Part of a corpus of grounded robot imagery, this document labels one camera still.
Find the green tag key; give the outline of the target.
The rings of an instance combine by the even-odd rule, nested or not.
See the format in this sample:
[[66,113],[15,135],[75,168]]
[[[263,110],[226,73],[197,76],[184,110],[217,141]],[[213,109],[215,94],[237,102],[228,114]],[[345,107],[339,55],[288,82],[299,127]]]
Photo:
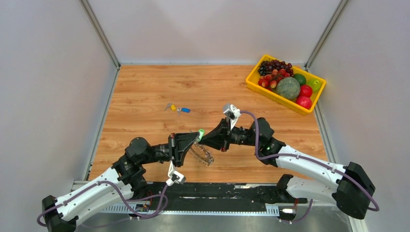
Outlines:
[[203,138],[203,136],[204,136],[204,133],[205,133],[205,130],[204,129],[199,129],[198,130],[198,137],[197,137],[197,140],[196,140],[196,142],[200,142],[201,140],[202,140],[202,138]]

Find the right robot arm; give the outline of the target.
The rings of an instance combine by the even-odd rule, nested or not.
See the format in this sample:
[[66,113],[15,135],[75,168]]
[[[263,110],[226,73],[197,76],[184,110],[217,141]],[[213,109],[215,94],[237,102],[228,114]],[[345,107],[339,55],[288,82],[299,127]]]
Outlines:
[[227,118],[199,143],[225,152],[230,145],[247,145],[255,148],[255,157],[265,165],[289,169],[308,176],[302,179],[285,174],[277,183],[276,195],[288,202],[291,198],[307,198],[336,205],[346,215],[364,219],[367,211],[379,211],[374,203],[375,186],[363,167],[355,162],[348,165],[321,160],[304,154],[273,136],[274,130],[265,118],[260,117],[251,127],[232,127]]

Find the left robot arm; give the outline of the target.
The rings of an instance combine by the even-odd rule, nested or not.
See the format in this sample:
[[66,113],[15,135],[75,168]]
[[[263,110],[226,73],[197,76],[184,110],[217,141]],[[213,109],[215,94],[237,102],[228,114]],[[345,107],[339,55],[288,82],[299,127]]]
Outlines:
[[187,152],[201,140],[203,134],[203,130],[172,133],[166,144],[159,145],[150,145],[143,137],[132,139],[125,148],[124,155],[97,178],[66,195],[43,198],[42,212],[37,217],[37,223],[50,232],[73,232],[92,215],[119,201],[123,201],[132,214],[140,218],[155,217],[164,209],[162,203],[150,215],[132,210],[129,204],[154,198],[154,195],[146,197],[148,187],[143,177],[146,172],[143,165],[156,162],[170,164],[168,179],[157,195],[162,202],[168,187],[185,182],[185,176],[177,168],[183,165]]

